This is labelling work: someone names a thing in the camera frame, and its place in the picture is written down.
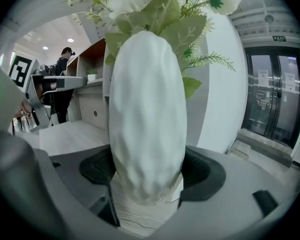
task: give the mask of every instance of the white vase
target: white vase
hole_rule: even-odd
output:
[[[88,74],[88,81],[93,81],[97,79],[97,74]]]
[[[125,192],[143,205],[163,201],[180,175],[187,110],[183,80],[168,42],[148,31],[131,36],[116,57],[109,138]]]

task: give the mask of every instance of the black rubber pad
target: black rubber pad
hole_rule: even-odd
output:
[[[263,217],[266,217],[275,208],[278,207],[277,201],[273,198],[268,190],[259,190],[257,192],[254,192],[252,195],[259,205]]]
[[[95,184],[109,185],[116,172],[111,148],[84,159],[79,165],[79,171]]]

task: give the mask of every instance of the black shirt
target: black shirt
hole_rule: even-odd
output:
[[[57,77],[65,77],[63,71],[67,70],[68,59],[67,58],[60,58],[55,65],[55,75]],[[65,91],[58,91],[53,94],[54,99],[54,109],[56,112],[67,112],[67,108],[69,106],[73,89],[65,90]]]
[[[68,59],[67,58],[60,58],[56,65],[55,65],[55,75],[57,77],[62,76],[65,77],[65,74],[63,71],[67,70],[67,64],[68,64]]]

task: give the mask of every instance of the gray surface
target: gray surface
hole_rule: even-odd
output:
[[[100,150],[102,147],[87,150],[87,153],[92,156]],[[69,240],[137,239],[120,232],[85,208],[64,185],[46,152],[36,149],[35,155],[46,189],[69,230]]]
[[[246,134],[242,134],[242,132],[243,132],[242,130],[243,129],[241,129],[240,132],[238,133],[238,135],[236,137],[237,140],[248,144],[251,147],[251,149],[277,161],[278,163],[280,163],[286,167],[291,166],[293,160],[292,160],[290,154],[288,154],[278,148],[270,146],[267,143],[258,141],[257,139],[255,139],[253,137],[247,136]]]
[[[86,152],[94,154],[101,149],[99,147]],[[207,201],[183,202],[179,210],[149,239],[201,240],[230,237],[262,221],[262,212],[252,193],[268,190],[279,204],[293,199],[283,184],[255,164],[206,149],[192,149],[223,165],[227,176],[224,186]],[[127,239],[127,235],[98,219],[69,193],[46,153],[39,152],[38,159],[52,199],[79,239],[95,239],[96,236],[99,239]],[[286,210],[287,207],[279,206],[271,215],[282,213],[282,209]]]
[[[255,164],[207,149],[191,149],[222,164],[227,178],[211,199],[182,203],[177,213],[153,234],[158,239],[169,236],[169,239],[211,240],[239,234],[263,219],[252,196],[258,190],[268,190],[279,204],[293,199],[283,184]]]
[[[98,151],[106,149],[108,145],[102,146]],[[67,155],[50,156],[52,162],[60,163],[55,170],[66,185],[70,193],[86,208],[91,209],[101,196],[106,195],[106,187],[91,183],[79,172],[79,164],[82,160],[95,155],[93,151],[81,151]]]
[[[208,53],[206,38],[200,46],[202,53]],[[187,136],[186,144],[196,147],[200,138],[202,126],[207,110],[209,96],[209,64],[196,68],[187,69],[186,76],[202,82],[195,93],[186,100]]]

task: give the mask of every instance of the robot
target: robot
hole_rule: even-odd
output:
[[[16,104],[9,100],[26,97],[37,131],[49,125],[49,94],[82,87],[87,80],[47,76],[35,59],[31,61],[36,66],[28,69],[22,86],[16,87],[20,76],[11,81],[0,69],[0,82],[13,92],[0,101],[7,113],[0,121],[11,120],[8,113]],[[51,82],[55,90],[44,87]],[[38,84],[44,89],[43,100],[36,93]],[[6,123],[0,124],[0,192],[24,220],[51,238],[137,239],[117,229],[120,221],[110,189],[115,171],[110,145],[49,157],[8,134]],[[149,240],[260,239],[295,199],[257,165],[203,148],[186,147],[181,173],[178,210]]]

